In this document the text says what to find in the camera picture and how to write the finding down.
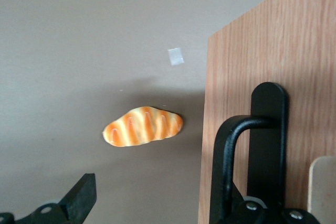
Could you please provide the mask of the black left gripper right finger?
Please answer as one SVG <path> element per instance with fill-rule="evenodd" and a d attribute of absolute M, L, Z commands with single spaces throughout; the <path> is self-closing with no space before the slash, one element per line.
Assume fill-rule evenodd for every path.
<path fill-rule="evenodd" d="M 263 208 L 255 201 L 240 200 L 236 207 L 231 208 L 228 223 L 320 223 L 309 212 L 286 208 L 282 211 L 271 211 Z"/>

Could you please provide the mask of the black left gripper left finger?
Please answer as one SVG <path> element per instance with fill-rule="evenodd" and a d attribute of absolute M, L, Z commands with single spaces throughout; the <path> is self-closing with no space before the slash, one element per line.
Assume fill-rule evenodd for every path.
<path fill-rule="evenodd" d="M 48 203 L 22 219 L 10 212 L 1 213 L 1 223 L 84 223 L 97 201 L 95 174 L 84 174 L 58 203 Z"/>

